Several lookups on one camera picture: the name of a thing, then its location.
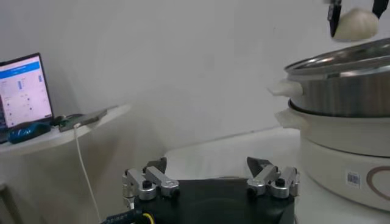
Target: yellow cable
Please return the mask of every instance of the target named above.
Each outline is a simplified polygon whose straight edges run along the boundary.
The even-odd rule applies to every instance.
[[[153,219],[153,217],[150,214],[144,213],[142,215],[145,216],[147,219],[149,219],[149,221],[151,222],[150,224],[155,224],[154,223],[154,219]]]

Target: white cable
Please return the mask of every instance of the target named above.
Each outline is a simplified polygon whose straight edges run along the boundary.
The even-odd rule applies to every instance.
[[[87,171],[85,170],[83,158],[81,157],[81,151],[80,151],[80,145],[79,145],[79,137],[78,137],[78,135],[77,135],[77,129],[78,129],[79,127],[80,127],[80,123],[75,124],[75,125],[73,126],[73,129],[74,129],[74,139],[76,140],[77,151],[79,152],[79,158],[80,158],[81,167],[83,168],[84,176],[85,176],[85,179],[86,179],[86,181],[87,181],[88,188],[90,189],[91,198],[92,198],[92,200],[93,200],[93,205],[95,206],[96,214],[97,214],[97,216],[98,216],[99,223],[102,223],[102,219],[101,219],[101,217],[100,217],[99,208],[98,208],[98,206],[97,206],[98,204],[96,203],[95,196],[93,195],[92,187],[91,187],[91,184],[90,184],[90,179],[88,178],[88,174],[87,174]]]

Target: computer mouse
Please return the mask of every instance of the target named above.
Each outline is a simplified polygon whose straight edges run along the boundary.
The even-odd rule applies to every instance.
[[[8,132],[8,141],[12,144],[43,135],[51,130],[51,126],[44,122],[25,122],[19,124]]]

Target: barcode label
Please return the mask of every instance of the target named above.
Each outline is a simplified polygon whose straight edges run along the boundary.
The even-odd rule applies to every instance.
[[[360,188],[360,175],[356,172],[347,171],[346,172],[347,177],[347,185]]]

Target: white plastic handle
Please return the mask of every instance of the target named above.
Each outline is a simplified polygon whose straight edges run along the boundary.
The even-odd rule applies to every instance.
[[[299,82],[293,82],[287,79],[283,79],[267,89],[274,96],[294,97],[303,95],[302,85]]]
[[[290,109],[275,113],[275,117],[283,128],[293,128],[302,131],[309,126],[303,117],[292,113]]]

